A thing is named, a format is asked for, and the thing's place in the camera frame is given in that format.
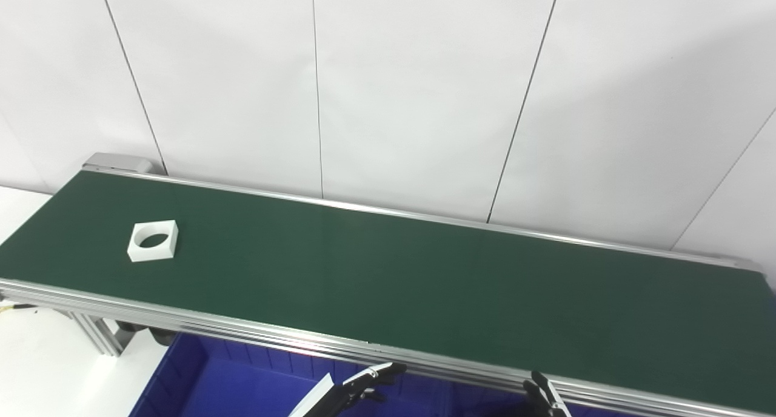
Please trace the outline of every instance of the green conveyor belt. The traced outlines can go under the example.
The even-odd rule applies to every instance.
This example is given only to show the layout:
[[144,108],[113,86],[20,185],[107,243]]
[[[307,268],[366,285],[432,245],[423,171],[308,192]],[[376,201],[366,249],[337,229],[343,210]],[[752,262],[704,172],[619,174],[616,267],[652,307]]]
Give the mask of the green conveyor belt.
[[[174,259],[132,263],[175,219]],[[0,277],[776,415],[776,303],[752,271],[80,172]]]

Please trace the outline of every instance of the robotic hand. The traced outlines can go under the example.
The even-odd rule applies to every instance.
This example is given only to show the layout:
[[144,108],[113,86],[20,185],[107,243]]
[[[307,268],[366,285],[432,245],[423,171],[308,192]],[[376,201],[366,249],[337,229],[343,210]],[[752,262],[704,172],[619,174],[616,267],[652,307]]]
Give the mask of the robotic hand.
[[571,417],[566,403],[546,376],[532,371],[531,379],[533,381],[523,381],[523,388],[526,389],[536,417]]
[[404,364],[385,362],[366,367],[337,385],[330,375],[326,375],[291,411],[289,417],[335,417],[361,399],[385,401],[375,387],[378,384],[393,384],[396,375],[405,371],[407,366]]

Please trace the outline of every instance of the circular hole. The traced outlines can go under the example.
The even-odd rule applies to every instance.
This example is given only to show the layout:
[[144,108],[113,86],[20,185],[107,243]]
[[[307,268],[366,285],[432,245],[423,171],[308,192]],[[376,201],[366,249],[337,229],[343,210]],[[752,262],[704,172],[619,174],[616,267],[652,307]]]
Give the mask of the circular hole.
[[163,241],[166,239],[167,239],[167,234],[153,234],[144,238],[143,241],[141,241],[138,246],[145,247],[145,248],[153,247],[153,246],[161,245],[161,243],[163,243]]
[[141,248],[152,248],[160,245],[169,237],[167,229],[157,224],[144,227],[135,234],[134,243]]

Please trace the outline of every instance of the metal bracket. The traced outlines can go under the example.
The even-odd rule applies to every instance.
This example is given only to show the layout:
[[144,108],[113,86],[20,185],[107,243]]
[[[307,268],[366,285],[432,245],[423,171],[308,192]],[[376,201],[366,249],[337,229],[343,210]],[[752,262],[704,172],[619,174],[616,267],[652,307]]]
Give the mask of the metal bracket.
[[81,314],[78,312],[67,312],[67,316],[75,320],[81,330],[89,337],[89,341],[97,348],[97,351],[103,355],[121,356],[121,353],[127,348],[127,344],[135,335],[134,332],[125,331],[119,328],[114,334],[105,324],[105,321],[99,317]]
[[113,168],[125,172],[155,173],[153,163],[149,159],[116,153],[97,152],[83,163],[83,167],[86,166],[92,168]]

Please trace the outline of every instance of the blue plastic crate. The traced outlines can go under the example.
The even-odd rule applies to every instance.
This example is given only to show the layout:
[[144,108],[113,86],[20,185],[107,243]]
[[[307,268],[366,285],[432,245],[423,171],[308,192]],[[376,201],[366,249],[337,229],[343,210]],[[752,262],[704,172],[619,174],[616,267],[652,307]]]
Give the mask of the blue plastic crate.
[[[286,417],[307,392],[331,373],[340,383],[365,367],[178,334],[130,417]],[[342,417],[515,417],[521,395],[418,375],[399,375],[378,390],[385,403],[362,400]],[[615,412],[569,407],[574,417],[615,417]]]

